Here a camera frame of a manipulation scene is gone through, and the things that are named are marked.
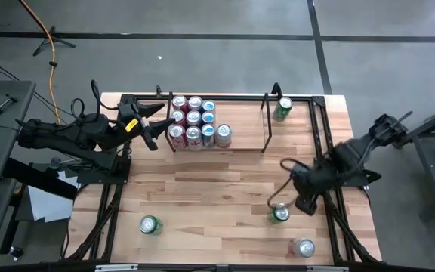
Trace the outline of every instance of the orange cable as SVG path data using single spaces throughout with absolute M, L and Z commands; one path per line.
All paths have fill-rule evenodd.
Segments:
M 53 39 L 51 38 L 50 33 L 46 30 L 45 25 L 40 21 L 38 16 L 36 16 L 35 12 L 28 6 L 28 4 L 24 0 L 20 0 L 20 2 L 21 2 L 21 4 L 23 4 L 25 6 L 25 8 L 28 10 L 28 12 L 31 13 L 31 15 L 38 21 L 39 25 L 42 27 L 43 31 L 45 32 L 46 36 L 48 37 L 48 41 L 50 41 L 50 44 L 51 44 L 51 54 L 52 54 L 51 61 L 55 62 L 56 51 L 54 49 L 54 43 L 53 43 Z M 50 72 L 50 79 L 48 80 L 48 87 L 50 89 L 51 100 L 53 101 L 54 112 L 57 116 L 58 125 L 61 125 L 60 114 L 58 113 L 58 108 L 57 108 L 57 102 L 54 99 L 54 95 L 53 95 L 54 68 L 55 68 L 55 66 L 51 65 L 51 72 Z

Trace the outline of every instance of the yellow label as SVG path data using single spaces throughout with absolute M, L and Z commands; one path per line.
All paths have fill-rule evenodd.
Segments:
M 127 132 L 130 132 L 139 122 L 134 118 L 132 121 L 130 121 L 127 126 L 125 127 L 125 130 Z

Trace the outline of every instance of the green soda can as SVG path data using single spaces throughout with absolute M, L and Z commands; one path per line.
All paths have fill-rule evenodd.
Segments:
M 287 221 L 290 218 L 290 211 L 286 208 L 286 204 L 280 203 L 271 209 L 268 215 L 268 220 L 273 224 L 278 224 Z
M 162 221 L 152 215 L 146 215 L 140 220 L 140 231 L 144 234 L 159 235 L 163 227 Z
M 292 107 L 293 102 L 289 97 L 281 97 L 273 112 L 273 119 L 278 122 L 285 121 L 290 111 L 292 111 Z

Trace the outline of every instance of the gray floor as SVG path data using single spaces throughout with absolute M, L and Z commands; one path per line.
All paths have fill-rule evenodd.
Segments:
M 312 34 L 306 0 L 60 0 L 28 1 L 47 26 L 73 32 Z M 435 36 L 435 0 L 316 0 L 322 35 Z M 0 0 L 0 30 L 37 31 L 17 2 Z M 41 39 L 0 38 L 0 65 L 37 83 L 48 96 L 49 50 L 32 57 Z M 70 40 L 57 47 L 57 101 L 74 97 L 94 107 L 90 80 L 101 91 L 269 91 L 322 94 L 313 42 L 202 40 Z M 413 128 L 435 112 L 435 43 L 323 43 L 333 94 L 344 94 L 356 136 L 382 113 L 414 114 Z M 28 117 L 54 120 L 41 104 Z M 45 161 L 51 151 L 15 148 L 24 162 Z M 415 149 L 376 150 L 368 168 L 383 174 L 370 188 L 383 259 L 391 264 L 435 268 L 435 222 L 418 213 L 432 203 L 429 182 Z M 20 230 L 26 255 L 19 263 L 58 258 L 64 224 Z M 10 264 L 7 256 L 0 264 Z

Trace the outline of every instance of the wooden table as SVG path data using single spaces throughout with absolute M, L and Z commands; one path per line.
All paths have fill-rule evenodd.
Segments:
M 112 107 L 120 96 L 104 93 L 102 101 Z M 334 143 L 353 137 L 344 96 L 325 96 L 325 100 Z M 271 112 L 275 105 L 276 102 L 270 103 Z M 164 119 L 165 109 L 150 120 Z M 116 118 L 115 111 L 102 109 L 102 112 Z M 318 121 L 322 131 L 321 119 Z M 172 153 L 163 136 L 157 140 L 159 149 L 149 151 L 141 138 L 134 139 L 131 176 L 122 194 L 112 262 L 332 264 L 321 199 L 312 217 L 292 207 L 287 222 L 268 223 L 267 198 L 288 178 L 279 161 L 293 157 L 310 164 L 316 155 L 305 103 L 295 103 L 287 120 L 272 121 L 272 127 L 273 137 L 265 153 L 242 150 Z M 101 185 L 90 185 L 75 201 L 68 255 L 94 226 L 101 190 Z M 290 184 L 275 201 L 289 202 L 296 194 Z M 366 196 L 356 188 L 344 188 L 344 200 L 351 229 L 372 256 L 380 259 Z M 147 236 L 139 231 L 144 215 L 162 219 L 164 232 L 160 236 Z M 341 254 L 345 256 L 341 231 L 338 236 Z M 315 242 L 313 257 L 298 258 L 288 253 L 289 240 L 300 237 Z M 105 238 L 106 229 L 100 240 L 103 242 L 99 256 Z

